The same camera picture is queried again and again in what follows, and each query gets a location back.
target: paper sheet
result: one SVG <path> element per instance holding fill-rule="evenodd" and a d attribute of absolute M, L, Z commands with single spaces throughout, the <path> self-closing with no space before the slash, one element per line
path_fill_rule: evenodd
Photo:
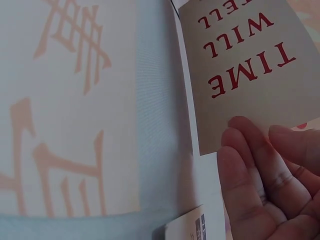
<path fill-rule="evenodd" d="M 138 211 L 135 1 L 6 1 L 0 29 L 0 213 Z"/>
<path fill-rule="evenodd" d="M 165 240 L 207 240 L 206 216 L 203 206 L 167 224 Z"/>

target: white page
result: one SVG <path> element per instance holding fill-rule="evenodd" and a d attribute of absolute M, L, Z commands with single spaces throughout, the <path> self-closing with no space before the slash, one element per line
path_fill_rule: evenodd
<path fill-rule="evenodd" d="M 138 211 L 136 1 L 5 1 L 0 29 L 0 213 Z"/>

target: book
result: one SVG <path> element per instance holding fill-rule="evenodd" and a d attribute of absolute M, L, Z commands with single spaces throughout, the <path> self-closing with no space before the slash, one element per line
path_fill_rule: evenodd
<path fill-rule="evenodd" d="M 311 3 L 190 0 L 179 9 L 200 155 L 218 150 L 234 116 L 265 133 L 318 121 L 319 52 L 290 4 Z"/>

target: palm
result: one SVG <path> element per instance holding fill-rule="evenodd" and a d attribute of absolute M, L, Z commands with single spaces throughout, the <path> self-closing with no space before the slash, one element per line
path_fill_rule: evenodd
<path fill-rule="evenodd" d="M 270 132 L 271 144 L 244 117 L 228 125 L 218 170 L 234 240 L 320 240 L 320 167 L 313 168 L 315 175 L 300 166 L 309 167 L 305 160 L 314 157 L 304 139 L 288 148 L 281 134 Z"/>

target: white poster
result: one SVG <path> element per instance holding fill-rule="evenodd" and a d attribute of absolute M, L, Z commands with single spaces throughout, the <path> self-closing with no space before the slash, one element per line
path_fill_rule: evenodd
<path fill-rule="evenodd" d="M 4 1 L 0 30 L 0 213 L 138 211 L 136 1 Z"/>

